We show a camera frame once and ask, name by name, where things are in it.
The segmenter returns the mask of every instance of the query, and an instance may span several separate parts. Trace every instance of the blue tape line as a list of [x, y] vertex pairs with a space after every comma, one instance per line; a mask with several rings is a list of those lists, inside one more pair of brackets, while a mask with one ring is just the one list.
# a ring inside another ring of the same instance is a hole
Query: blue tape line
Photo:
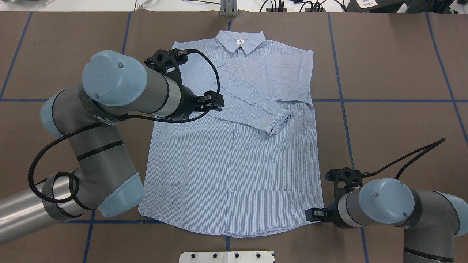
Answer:
[[83, 263], [88, 260], [89, 245], [91, 244], [91, 234], [93, 233], [93, 221], [96, 215], [96, 210], [91, 212], [91, 220], [89, 220], [88, 238], [86, 239], [85, 254], [83, 256]]
[[369, 263], [369, 255], [367, 253], [366, 233], [364, 232], [363, 227], [361, 227], [361, 240], [362, 240], [362, 247], [364, 248], [364, 260], [366, 261], [366, 263]]
[[[455, 100], [456, 102], [468, 102], [468, 100]], [[452, 103], [453, 100], [404, 100], [404, 99], [312, 99], [312, 102], [441, 102]]]
[[[335, 61], [336, 80], [338, 81], [338, 91], [340, 93], [341, 111], [343, 113], [344, 130], [346, 132], [346, 141], [348, 143], [348, 153], [349, 153], [349, 156], [350, 156], [350, 159], [351, 159], [351, 166], [354, 169], [354, 159], [352, 157], [351, 140], [350, 140], [349, 130], [348, 130], [348, 120], [346, 119], [346, 112], [345, 112], [345, 109], [344, 109], [343, 91], [341, 89], [340, 72], [338, 70], [338, 60], [336, 58], [335, 40], [333, 38], [333, 28], [332, 28], [332, 25], [331, 25], [330, 13], [327, 13], [327, 16], [328, 16], [328, 26], [329, 26], [329, 29], [330, 29], [331, 48], [333, 50], [333, 59]], [[366, 263], [369, 263], [369, 256], [367, 254], [366, 235], [364, 233], [363, 228], [361, 228], [361, 240], [362, 240], [362, 247], [364, 249], [364, 259], [366, 260]]]
[[125, 28], [124, 44], [122, 45], [122, 55], [125, 55], [125, 46], [127, 45], [128, 29], [130, 28], [131, 18], [132, 18], [132, 13], [128, 12], [127, 27]]
[[442, 59], [440, 58], [439, 49], [437, 48], [436, 40], [434, 38], [434, 33], [432, 32], [431, 20], [429, 19], [429, 13], [428, 12], [426, 12], [426, 20], [427, 20], [427, 25], [429, 27], [429, 33], [431, 34], [432, 44], [434, 44], [434, 49], [436, 51], [437, 59], [439, 60], [440, 69], [442, 70], [442, 73], [444, 75], [445, 83], [447, 84], [447, 89], [448, 89], [448, 92], [450, 94], [450, 98], [452, 99], [453, 107], [455, 108], [455, 113], [457, 114], [458, 122], [460, 123], [461, 132], [463, 133], [463, 137], [465, 137], [465, 142], [466, 142], [466, 144], [468, 146], [467, 132], [466, 132], [465, 126], [463, 125], [463, 122], [461, 120], [460, 112], [458, 111], [457, 103], [455, 102], [455, 97], [453, 96], [452, 87], [450, 87], [450, 83], [448, 81], [448, 77], [447, 77], [447, 74], [445, 72], [444, 64], [442, 63]]
[[[47, 99], [0, 99], [0, 102], [45, 102]], [[439, 102], [439, 103], [452, 103], [453, 100], [393, 100], [393, 99], [312, 99], [312, 102]], [[467, 103], [468, 100], [455, 100], [457, 103]]]
[[47, 99], [1, 99], [2, 102], [46, 102]]
[[329, 25], [329, 29], [330, 29], [331, 48], [333, 50], [333, 60], [335, 61], [336, 80], [338, 81], [338, 91], [340, 93], [341, 111], [343, 113], [344, 130], [346, 132], [346, 141], [348, 142], [348, 154], [349, 154], [350, 159], [351, 159], [351, 166], [354, 169], [354, 159], [353, 159], [353, 156], [352, 156], [351, 140], [350, 140], [350, 134], [349, 134], [349, 131], [348, 131], [348, 120], [346, 118], [346, 112], [345, 112], [345, 109], [344, 109], [343, 91], [341, 89], [340, 72], [338, 70], [338, 60], [336, 58], [335, 40], [333, 38], [333, 29], [332, 29], [332, 26], [331, 26], [330, 13], [327, 13], [327, 15], [328, 15], [328, 25]]
[[159, 220], [155, 219], [95, 219], [93, 221], [88, 219], [76, 219], [68, 222], [63, 222], [63, 224], [165, 224]]
[[7, 76], [5, 78], [5, 82], [3, 82], [3, 87], [0, 91], [0, 99], [2, 99], [3, 94], [5, 93], [5, 89], [7, 88], [8, 79], [10, 78], [11, 71], [13, 70], [13, 65], [15, 64], [16, 57], [18, 56], [18, 52], [20, 51], [21, 43], [23, 43], [24, 35], [26, 34], [26, 30], [28, 29], [29, 22], [31, 21], [32, 12], [29, 13], [28, 19], [26, 20], [26, 25], [24, 25], [23, 33], [21, 34], [20, 41], [15, 50], [15, 54], [13, 55], [13, 59], [11, 60], [10, 68], [8, 69]]
[[231, 251], [231, 238], [226, 236], [226, 251]]

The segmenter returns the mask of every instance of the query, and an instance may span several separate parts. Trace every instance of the brown table surface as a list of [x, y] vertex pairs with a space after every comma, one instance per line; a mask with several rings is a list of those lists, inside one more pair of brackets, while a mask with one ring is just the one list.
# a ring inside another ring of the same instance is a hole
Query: brown table surface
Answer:
[[[468, 200], [468, 15], [298, 14], [240, 12], [0, 13], [0, 199], [28, 187], [37, 152], [54, 138], [39, 110], [57, 91], [80, 81], [96, 52], [115, 50], [140, 61], [174, 41], [213, 38], [222, 30], [263, 31], [314, 50], [311, 83], [320, 171], [372, 172], [421, 146], [442, 145], [410, 166], [401, 180]], [[141, 175], [153, 123], [120, 125]], [[50, 150], [37, 181], [72, 170], [67, 143]], [[400, 166], [375, 179], [393, 177]], [[323, 181], [326, 204], [333, 183]], [[266, 237], [235, 239], [190, 233], [145, 221], [136, 208], [115, 218], [97, 213], [0, 246], [0, 262], [170, 262], [184, 251], [275, 251], [277, 263], [402, 261], [403, 230], [342, 230], [314, 224]], [[456, 262], [468, 262], [468, 235], [455, 239]]]

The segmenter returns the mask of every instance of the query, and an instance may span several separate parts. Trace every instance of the black cable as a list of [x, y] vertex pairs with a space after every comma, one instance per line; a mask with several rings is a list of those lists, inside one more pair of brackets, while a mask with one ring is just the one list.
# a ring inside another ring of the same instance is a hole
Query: black cable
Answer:
[[260, 8], [260, 11], [259, 11], [259, 12], [262, 11], [262, 9], [263, 9], [263, 7], [265, 6], [266, 2], [268, 2], [268, 0], [265, 0], [265, 2], [263, 2], [262, 7]]
[[435, 143], [433, 143], [431, 146], [429, 146], [427, 149], [425, 149], [424, 151], [422, 151], [420, 154], [416, 155], [413, 159], [411, 159], [410, 161], [408, 161], [405, 165], [403, 165], [403, 167], [400, 169], [400, 171], [398, 171], [398, 173], [396, 174], [395, 176], [395, 179], [399, 179], [400, 176], [402, 175], [403, 171], [408, 167], [410, 166], [412, 163], [416, 162], [419, 158], [421, 158], [421, 156], [425, 155], [428, 151], [434, 149], [435, 147], [437, 147], [439, 144], [443, 143], [445, 141], [445, 138], [442, 138], [438, 141], [436, 141]]
[[190, 1], [190, 2], [202, 2], [202, 3], [206, 3], [206, 4], [216, 4], [216, 5], [221, 5], [220, 3], [216, 3], [216, 2], [210, 2], [210, 1], [202, 1], [202, 0], [182, 0], [182, 1]]
[[[421, 156], [423, 156], [424, 154], [426, 154], [426, 152], [432, 150], [433, 148], [435, 148], [437, 145], [441, 144], [441, 143], [444, 142], [444, 141], [445, 141], [445, 138], [442, 138], [442, 139], [440, 139], [440, 140], [438, 140], [438, 141], [436, 141], [436, 142], [433, 142], [433, 143], [431, 143], [431, 144], [429, 144], [429, 145], [426, 145], [426, 146], [424, 146], [424, 147], [422, 147], [422, 148], [419, 148], [419, 149], [417, 149], [417, 150], [414, 150], [414, 151], [412, 151], [411, 153], [409, 153], [409, 154], [407, 154], [407, 155], [405, 155], [405, 156], [403, 156], [403, 157], [400, 157], [400, 158], [398, 158], [397, 160], [395, 160], [395, 161], [393, 161], [393, 162], [387, 164], [386, 166], [382, 167], [382, 168], [379, 169], [378, 171], [376, 171], [376, 172], [374, 172], [374, 173], [369, 173], [368, 175], [369, 175], [369, 176], [377, 175], [378, 173], [382, 172], [383, 170], [387, 169], [388, 167], [390, 167], [390, 166], [392, 166], [392, 165], [394, 165], [394, 164], [396, 164], [396, 163], [398, 163], [398, 162], [400, 162], [400, 161], [402, 161], [402, 160], [404, 160], [404, 159], [410, 157], [411, 155], [413, 155], [413, 154], [415, 154], [415, 153], [418, 153], [418, 152], [424, 150], [424, 153], [422, 153], [422, 155], [421, 155]], [[405, 165], [403, 166], [403, 168], [400, 170], [401, 172], [398, 172], [397, 178], [395, 178], [395, 179], [398, 179], [398, 178], [400, 177], [401, 173], [406, 169], [406, 167], [408, 167], [411, 163], [414, 163], [414, 161], [416, 161], [417, 159], [419, 159], [421, 156], [419, 156], [419, 154], [418, 154], [415, 158], [411, 159], [407, 164], [405, 164]]]
[[[206, 114], [208, 114], [208, 112], [210, 112], [217, 99], [218, 99], [218, 96], [219, 96], [219, 91], [220, 91], [220, 81], [219, 81], [219, 75], [218, 75], [218, 71], [216, 70], [216, 67], [213, 65], [213, 63], [210, 61], [210, 59], [205, 55], [203, 54], [201, 51], [199, 50], [196, 50], [196, 49], [188, 49], [187, 50], [188, 54], [191, 54], [191, 53], [197, 53], [199, 54], [200, 56], [202, 56], [211, 66], [211, 68], [213, 69], [214, 71], [214, 74], [216, 75], [216, 85], [217, 85], [217, 90], [216, 90], [216, 95], [210, 105], [210, 107], [208, 107], [202, 114], [200, 114], [199, 116], [195, 117], [195, 118], [192, 118], [192, 119], [186, 119], [186, 120], [166, 120], [166, 119], [157, 119], [157, 118], [152, 118], [152, 117], [148, 117], [148, 116], [144, 116], [144, 115], [124, 115], [124, 116], [121, 116], [120, 118], [123, 119], [123, 120], [126, 120], [126, 119], [135, 119], [135, 118], [138, 118], [138, 119], [145, 119], [145, 120], [150, 120], [150, 121], [156, 121], [156, 122], [164, 122], [164, 123], [187, 123], [187, 122], [192, 122], [192, 121], [195, 121], [195, 120], [198, 120], [200, 119], [201, 117], [205, 116]], [[28, 172], [28, 184], [29, 184], [29, 188], [33, 191], [33, 193], [35, 195], [37, 195], [39, 198], [41, 198], [42, 200], [44, 201], [47, 201], [47, 202], [50, 202], [50, 203], [54, 203], [54, 204], [62, 204], [62, 203], [66, 203], [72, 199], [74, 199], [78, 193], [78, 190], [80, 189], [80, 181], [78, 180], [78, 178], [72, 174], [72, 173], [67, 173], [67, 172], [59, 172], [57, 173], [57, 175], [59, 176], [66, 176], [66, 177], [71, 177], [72, 180], [74, 181], [74, 184], [76, 184], [76, 187], [74, 189], [71, 190], [70, 192], [70, 196], [67, 197], [67, 198], [64, 198], [64, 199], [55, 199], [55, 198], [52, 198], [52, 197], [49, 197], [49, 196], [46, 196], [45, 194], [43, 194], [41, 191], [39, 191], [39, 189], [37, 189], [36, 187], [36, 184], [34, 184], [34, 170], [36, 169], [36, 166], [37, 164], [39, 163], [39, 160], [41, 160], [41, 158], [44, 156], [44, 154], [49, 150], [51, 149], [52, 147], [54, 147], [56, 144], [72, 137], [72, 136], [75, 136], [79, 133], [82, 133], [82, 132], [85, 132], [85, 131], [88, 131], [88, 130], [91, 130], [91, 129], [94, 129], [94, 128], [97, 128], [101, 126], [101, 123], [96, 123], [96, 124], [92, 124], [92, 125], [89, 125], [89, 126], [86, 126], [86, 127], [83, 127], [81, 129], [78, 129], [76, 131], [73, 131], [69, 134], [66, 134], [58, 139], [56, 139], [55, 141], [49, 143], [46, 147], [44, 147], [37, 155], [36, 157], [34, 158], [34, 160], [32, 161], [31, 163], [31, 166], [29, 167], [29, 172]]]
[[318, 7], [319, 7], [319, 1], [316, 1], [314, 3], [314, 6], [312, 7], [312, 9], [309, 10], [309, 12], [315, 12]]
[[37, 189], [36, 185], [34, 184], [34, 170], [36, 169], [36, 166], [37, 164], [39, 163], [39, 160], [42, 158], [42, 156], [44, 156], [45, 152], [47, 152], [50, 148], [52, 148], [53, 146], [55, 146], [56, 144], [58, 144], [59, 142], [62, 142], [78, 133], [81, 133], [81, 132], [85, 132], [85, 131], [88, 131], [88, 130], [91, 130], [91, 129], [94, 129], [96, 127], [99, 127], [101, 126], [100, 123], [96, 123], [96, 124], [93, 124], [93, 125], [89, 125], [89, 126], [86, 126], [84, 128], [81, 128], [81, 129], [78, 129], [76, 131], [73, 131], [65, 136], [62, 136], [60, 138], [58, 138], [57, 140], [49, 143], [46, 147], [44, 147], [37, 155], [36, 157], [34, 158], [34, 160], [32, 161], [31, 163], [31, 166], [29, 167], [29, 172], [28, 172], [28, 184], [29, 184], [29, 188], [31, 188], [31, 190], [33, 191], [33, 193], [35, 195], [37, 195], [39, 198], [41, 198], [42, 200], [45, 200], [47, 202], [50, 202], [50, 203], [54, 203], [54, 204], [62, 204], [62, 203], [66, 203], [70, 200], [72, 200], [73, 198], [76, 197], [76, 194], [78, 193], [78, 189], [80, 188], [80, 182], [78, 181], [78, 178], [74, 175], [74, 174], [71, 174], [71, 173], [61, 173], [65, 176], [68, 176], [68, 177], [71, 177], [73, 179], [73, 181], [75, 182], [76, 184], [76, 187], [72, 190], [72, 192], [70, 193], [70, 196], [65, 198], [65, 199], [55, 199], [55, 198], [51, 198], [51, 197], [48, 197], [46, 196], [45, 194], [43, 194], [41, 191], [39, 191], [39, 189]]
[[333, 0], [333, 1], [337, 2], [341, 6], [341, 8], [343, 8], [343, 11], [346, 12], [346, 6], [344, 5], [344, 0], [343, 0], [343, 4], [339, 2], [338, 0]]
[[302, 11], [303, 7], [304, 7], [307, 3], [310, 4], [310, 9], [312, 9], [312, 5], [313, 5], [314, 3], [312, 3], [311, 1], [307, 1], [307, 2], [304, 2], [304, 3], [302, 4], [302, 6], [300, 7], [299, 12]]
[[439, 10], [437, 13], [440, 13], [440, 9], [442, 8], [442, 5], [445, 3], [445, 0], [438, 1], [439, 3]]

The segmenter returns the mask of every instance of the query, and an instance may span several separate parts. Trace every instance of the shirt collar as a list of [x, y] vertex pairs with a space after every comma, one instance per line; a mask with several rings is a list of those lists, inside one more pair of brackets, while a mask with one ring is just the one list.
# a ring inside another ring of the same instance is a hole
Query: shirt collar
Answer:
[[222, 30], [219, 31], [215, 39], [218, 40], [224, 46], [224, 48], [231, 53], [234, 53], [234, 51], [236, 51], [236, 49], [239, 47], [235, 39], [244, 39], [244, 43], [240, 46], [242, 46], [242, 49], [247, 55], [249, 55], [266, 40], [263, 32], [241, 33], [225, 32]]

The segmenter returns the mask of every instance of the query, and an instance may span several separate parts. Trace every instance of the white label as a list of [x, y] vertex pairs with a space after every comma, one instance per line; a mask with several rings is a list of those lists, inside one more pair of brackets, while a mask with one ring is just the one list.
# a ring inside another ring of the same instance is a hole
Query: white label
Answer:
[[356, 2], [361, 8], [374, 7], [377, 5], [375, 0], [356, 0]]

